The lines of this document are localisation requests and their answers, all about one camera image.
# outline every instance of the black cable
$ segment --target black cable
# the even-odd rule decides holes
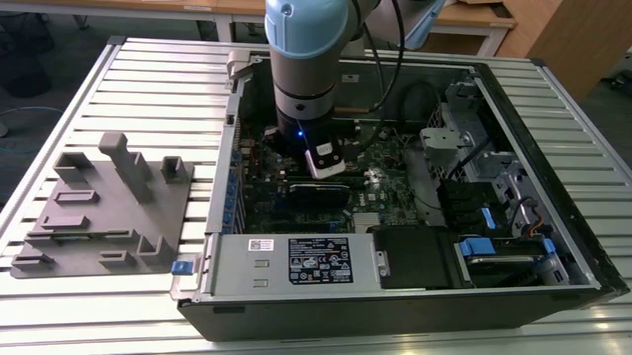
[[[522,198],[517,201],[516,206],[513,207],[512,214],[509,215],[509,223],[506,225],[505,229],[505,238],[494,238],[494,239],[517,239],[518,237],[510,237],[512,230],[513,230],[513,221],[516,220],[517,212],[520,211],[520,206],[522,206],[522,203],[526,201],[533,200],[532,196],[522,196]]]
[[[369,46],[371,47],[373,57],[375,57],[377,75],[379,78],[379,94],[383,95],[383,87],[386,85],[386,80],[383,79],[382,61],[379,60],[379,56],[377,54],[375,41],[373,40],[373,36],[369,31],[369,26],[366,26],[366,22],[362,24],[362,29],[366,33],[366,39],[369,40]]]
[[[391,0],[391,1],[393,1],[393,8],[395,10],[397,24],[398,24],[398,28],[399,28],[399,53],[397,55],[395,71],[393,73],[391,81],[387,85],[386,91],[383,90],[383,71],[382,71],[382,67],[381,67],[379,56],[377,54],[375,42],[373,41],[373,37],[371,37],[370,31],[369,31],[369,27],[366,26],[366,24],[363,24],[363,29],[365,29],[365,32],[366,32],[366,38],[369,39],[369,46],[371,47],[373,56],[375,57],[377,72],[379,73],[379,77],[381,77],[381,92],[382,92],[382,99],[375,104],[375,106],[373,106],[373,108],[369,110],[369,113],[375,112],[383,106],[383,104],[386,103],[387,97],[389,97],[389,95],[393,91],[393,87],[395,85],[397,78],[399,77],[399,70],[402,68],[402,62],[404,62],[404,50],[405,50],[404,45],[406,43],[406,34],[404,32],[402,11],[399,9],[399,4],[397,3],[397,0]],[[379,136],[379,132],[383,128],[385,121],[386,121],[386,112],[382,113],[379,123],[377,124],[375,131],[373,131],[371,137],[359,146],[359,152],[363,152],[373,145],[373,143],[375,143],[377,138]]]
[[[410,189],[410,193],[413,194],[414,199],[416,199],[418,202],[421,202],[421,203],[424,204],[424,206],[426,206],[429,209],[436,209],[436,210],[438,210],[438,211],[441,211],[441,212],[444,211],[444,210],[441,209],[441,207],[434,207],[434,206],[430,205],[428,202],[425,202],[425,201],[420,198],[420,196],[417,196],[417,194],[414,193],[414,190],[413,190],[413,189]]]
[[[404,29],[404,17],[402,17],[402,10],[399,9],[399,4],[397,3],[397,0],[391,0],[391,3],[393,3],[393,10],[395,11],[397,27],[399,29],[399,53],[397,55],[395,72],[393,73],[391,82],[387,85],[387,89],[382,95],[382,99],[377,102],[375,106],[373,106],[369,112],[375,112],[383,106],[383,104],[386,104],[387,97],[391,94],[393,87],[395,86],[397,78],[399,77],[399,70],[402,69],[406,33]]]
[[[404,90],[402,90],[404,93],[399,96],[399,102],[398,102],[398,108],[399,108],[398,115],[399,115],[399,117],[398,117],[398,119],[399,119],[401,123],[406,122],[406,101],[409,99],[410,93],[413,92],[413,89],[418,86],[428,87],[433,91],[434,99],[437,100],[437,105],[441,105],[441,94],[438,93],[437,88],[434,87],[434,85],[432,85],[432,83],[425,81],[424,79],[414,81],[413,83],[410,83],[404,88]]]
[[[485,141],[481,142],[481,144],[473,148],[470,154],[468,154],[468,156],[462,159],[462,161],[460,161],[457,165],[454,166],[454,168],[452,168],[450,173],[448,174],[448,180],[450,180],[450,178],[454,176],[458,169],[461,169],[465,166],[465,164],[468,164],[470,160],[476,158],[476,156],[481,153],[481,151],[485,149],[486,145],[490,142],[492,142],[492,137],[486,136]]]
[[[369,26],[366,26],[366,23],[362,24],[362,29],[365,30],[365,33],[366,33],[366,39],[369,40],[369,46],[371,47],[373,57],[375,57],[377,75],[379,77],[379,93],[381,95],[383,95],[383,87],[386,84],[386,80],[383,79],[382,62],[377,54],[375,42],[373,40],[373,36],[369,31]],[[386,121],[386,112],[382,112],[382,116],[379,117],[379,122],[377,124],[375,130],[373,131],[373,134],[369,140],[365,143],[362,143],[359,146],[359,153],[362,153],[373,145],[373,143],[375,143],[377,138],[379,137],[379,132],[383,128],[385,121]]]

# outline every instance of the cable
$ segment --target cable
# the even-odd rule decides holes
[[[391,94],[393,87],[395,86],[397,78],[399,77],[399,70],[402,69],[406,33],[404,29],[404,17],[402,17],[402,10],[399,9],[399,4],[397,3],[397,0],[391,0],[391,3],[393,3],[393,10],[395,11],[397,27],[399,29],[399,52],[397,54],[395,72],[393,73],[391,82],[387,85],[387,89],[382,95],[382,99],[377,102],[375,106],[373,106],[373,108],[369,109],[369,112],[375,112],[383,106],[383,104],[386,104],[387,97]]]
[[[381,95],[383,96],[383,87],[386,84],[386,80],[383,79],[383,70],[382,70],[382,62],[379,60],[379,56],[377,54],[377,46],[375,42],[373,41],[373,36],[369,31],[369,26],[366,26],[366,23],[362,24],[362,28],[366,33],[366,39],[369,40],[369,46],[371,47],[371,52],[373,52],[373,57],[375,58],[375,65],[377,65],[377,75],[379,78],[379,92]],[[361,144],[359,146],[359,153],[366,151],[366,149],[375,143],[377,138],[379,137],[379,132],[383,128],[383,123],[386,121],[386,112],[382,112],[382,116],[379,117],[379,122],[377,123],[375,130],[373,131],[373,134],[369,138],[369,140]]]
[[[383,79],[382,61],[379,60],[379,56],[377,54],[375,41],[373,40],[373,36],[369,31],[369,26],[366,26],[366,22],[362,24],[362,29],[366,33],[366,39],[369,40],[369,46],[371,47],[373,57],[375,58],[377,75],[379,78],[379,94],[383,95],[383,87],[386,84],[386,80]]]
[[[5,115],[7,113],[16,112],[16,111],[25,111],[25,110],[47,110],[47,111],[55,111],[60,114],[63,114],[63,111],[60,109],[56,109],[55,107],[43,107],[43,106],[31,106],[31,107],[17,107],[15,109],[8,109],[7,111],[0,112],[0,116]],[[4,153],[12,153],[12,154],[28,154],[33,153],[33,150],[12,150],[7,148],[0,148],[0,152]]]
[[[533,237],[533,232],[544,224],[544,217],[540,214],[540,212],[537,212],[536,207],[532,207],[532,213],[537,216],[537,221],[533,223],[533,226],[530,226],[529,229],[526,230],[526,235],[529,237]]]
[[[516,220],[517,212],[520,211],[520,206],[522,206],[522,203],[525,203],[529,200],[534,200],[532,196],[522,196],[522,198],[517,201],[516,206],[513,207],[513,210],[512,210],[512,214],[509,215],[509,219],[508,219],[509,223],[506,225],[505,237],[494,238],[496,240],[520,238],[520,235],[517,237],[510,237],[512,230],[513,230],[513,221]]]
[[[17,107],[15,109],[8,109],[7,111],[0,112],[0,116],[5,115],[7,113],[11,113],[11,112],[24,111],[24,110],[29,110],[29,109],[32,109],[32,110],[41,109],[41,110],[55,111],[55,112],[63,114],[63,111],[60,109],[56,109],[55,107],[37,107],[37,106],[33,106],[33,107]]]
[[[399,96],[399,102],[398,102],[398,108],[399,108],[399,111],[398,111],[398,115],[399,115],[399,121],[402,122],[406,122],[406,102],[408,102],[408,99],[409,99],[409,96],[410,96],[410,93],[413,92],[413,89],[416,87],[428,87],[430,88],[430,90],[433,91],[433,94],[434,94],[434,99],[437,100],[437,106],[433,108],[433,111],[437,110],[437,108],[441,108],[441,94],[438,93],[437,91],[437,88],[434,87],[434,85],[432,85],[430,82],[425,81],[425,80],[417,80],[416,82],[410,83],[405,88],[404,88],[404,93],[402,95]]]
[[[410,193],[413,194],[414,199],[416,199],[418,202],[421,202],[421,203],[424,204],[424,206],[426,206],[429,209],[436,209],[436,210],[438,210],[438,211],[441,211],[441,212],[444,211],[444,209],[441,209],[441,207],[434,207],[434,206],[430,205],[428,202],[425,202],[425,201],[420,198],[420,196],[417,196],[417,194],[414,193],[414,190],[413,190],[413,189],[410,189]]]
[[[28,154],[28,153],[33,153],[35,150],[12,150],[7,148],[0,148],[0,152],[13,153],[13,154]]]
[[[465,166],[465,164],[468,164],[470,160],[476,158],[476,156],[481,153],[481,151],[485,149],[486,145],[490,142],[492,142],[492,137],[486,136],[485,141],[481,142],[481,144],[473,148],[470,154],[468,154],[468,156],[462,159],[462,161],[460,161],[457,165],[454,166],[454,168],[452,168],[450,173],[448,174],[448,180],[450,180],[450,178],[453,177],[458,169],[461,169]]]
[[[375,42],[373,41],[371,33],[369,31],[369,27],[366,26],[366,23],[363,23],[362,28],[363,28],[365,33],[366,33],[366,38],[369,39],[369,46],[371,47],[373,57],[375,58],[377,72],[378,72],[379,81],[381,81],[382,98],[378,101],[378,103],[373,106],[371,109],[369,109],[369,110],[361,109],[358,112],[349,112],[349,113],[371,113],[371,112],[375,112],[383,106],[383,104],[386,103],[387,97],[390,96],[391,91],[393,91],[393,87],[395,86],[397,78],[399,77],[399,70],[402,68],[402,62],[404,62],[404,50],[405,50],[404,45],[406,43],[406,35],[405,35],[405,32],[404,32],[404,18],[402,18],[402,12],[401,12],[401,9],[399,9],[399,4],[397,3],[397,0],[391,0],[391,1],[393,1],[393,8],[395,10],[397,25],[398,25],[398,28],[399,28],[399,53],[397,55],[395,71],[393,73],[391,81],[387,85],[387,88],[386,88],[386,90],[383,90],[382,64],[381,64],[379,56],[377,54]],[[379,118],[379,123],[377,124],[377,127],[375,127],[375,130],[373,131],[371,137],[369,138],[369,140],[365,143],[361,144],[359,152],[366,151],[366,149],[375,143],[377,138],[379,136],[379,132],[381,132],[382,127],[383,127],[385,121],[386,121],[386,112],[382,112],[382,116]]]

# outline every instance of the white sticker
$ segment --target white sticker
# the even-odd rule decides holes
[[[195,11],[210,11],[210,7],[207,6],[184,6],[186,10],[195,10]]]
[[[359,75],[342,74],[343,83],[357,83],[359,82]]]
[[[273,251],[274,239],[250,239],[249,251]]]
[[[492,22],[492,23],[490,23],[490,26],[492,26],[492,27],[506,27],[506,28],[512,28],[512,27],[513,27],[512,24],[504,24],[502,22]]]
[[[331,146],[331,143],[321,144],[317,148],[315,151],[318,152],[319,156],[331,154],[334,152],[334,147]]]

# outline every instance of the barcode sticker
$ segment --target barcode sticker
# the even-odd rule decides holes
[[[194,11],[210,11],[211,8],[207,6],[184,6],[186,10],[194,10]]]
[[[274,239],[250,239],[249,251],[274,251]]]

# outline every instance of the sticker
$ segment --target sticker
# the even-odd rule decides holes
[[[342,74],[343,83],[357,83],[359,82],[359,75],[357,74]]]
[[[273,251],[274,239],[250,239],[249,251]]]
[[[211,8],[207,6],[184,6],[186,10],[194,10],[194,11],[210,11]]]
[[[506,27],[506,28],[512,28],[513,25],[512,25],[512,24],[504,24],[502,22],[492,22],[492,23],[490,23],[490,27]]]
[[[289,240],[289,272],[294,285],[351,283],[349,238]]]
[[[315,151],[318,152],[319,156],[323,156],[334,152],[334,147],[331,146],[331,143],[326,143],[326,144],[319,145],[315,148]]]

